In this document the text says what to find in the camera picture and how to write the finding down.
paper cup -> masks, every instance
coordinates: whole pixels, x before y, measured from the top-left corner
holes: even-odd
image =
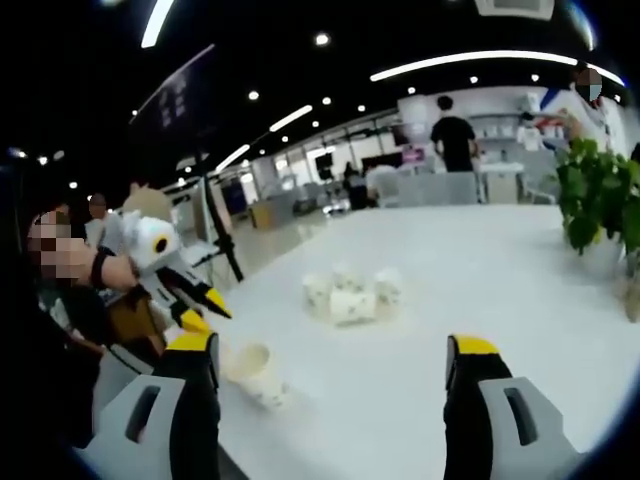
[[[364,280],[347,265],[334,265],[333,288],[343,292],[361,293],[364,292]]]
[[[378,272],[373,279],[378,316],[391,319],[396,316],[403,303],[402,282],[396,270]]]
[[[304,304],[307,311],[320,320],[329,317],[329,299],[331,297],[331,282],[317,275],[307,275],[302,280]]]
[[[349,326],[376,319],[376,296],[372,293],[352,293],[334,290],[331,293],[331,321]]]
[[[267,410],[283,410],[291,403],[289,385],[275,372],[271,352],[265,345],[242,349],[226,373],[230,381]]]

black stand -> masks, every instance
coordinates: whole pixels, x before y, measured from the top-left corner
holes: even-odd
[[[204,163],[202,161],[202,154],[200,151],[196,151],[195,153],[196,159],[196,168],[198,169],[198,174],[200,178],[204,178],[204,196],[205,203],[207,208],[209,209],[209,213],[211,214],[211,218],[213,219],[213,226],[218,233],[218,247],[220,251],[227,256],[227,260],[229,261],[229,265],[231,266],[231,270],[233,270],[233,274],[236,276],[236,280],[241,282],[244,280],[244,275],[242,274],[242,270],[240,270],[240,265],[238,265],[238,260],[236,260],[236,255],[233,251],[233,239],[231,235],[227,233],[227,229],[224,227],[222,223],[222,219],[220,215],[218,215],[218,210],[216,209],[216,203],[213,200],[213,194],[211,193],[211,187],[209,186],[209,179],[207,178],[207,171],[204,168]]]

black ceiling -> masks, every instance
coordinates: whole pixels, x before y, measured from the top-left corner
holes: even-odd
[[[526,84],[534,71],[545,86],[568,81],[567,68],[531,61],[467,62],[369,81],[373,73],[411,61],[527,49],[586,58],[632,81],[638,74],[626,40],[635,34],[632,2],[617,0],[583,2],[601,36],[591,53],[560,8],[550,22],[485,18],[472,0],[175,0],[157,45],[144,50],[140,41],[155,0],[124,0],[111,8],[99,0],[25,3],[16,7],[21,12],[13,24],[24,29],[16,30],[6,63],[9,143],[33,157],[64,150],[62,162],[47,166],[51,178],[76,180],[77,195],[101,190],[116,203],[125,195],[131,163],[143,155],[129,130],[131,111],[210,44],[210,68],[200,81],[215,97],[215,130],[204,140],[214,165],[306,104],[314,106],[312,114],[264,136],[255,151],[282,148],[283,134],[291,142],[312,135],[311,120],[321,129],[351,120],[359,104],[367,113],[393,107],[410,85],[424,93],[468,88],[470,75],[481,78],[478,86]],[[331,36],[325,48],[313,43],[320,31]],[[254,89],[260,99],[250,102]],[[333,99],[331,106],[321,104],[324,96]]]

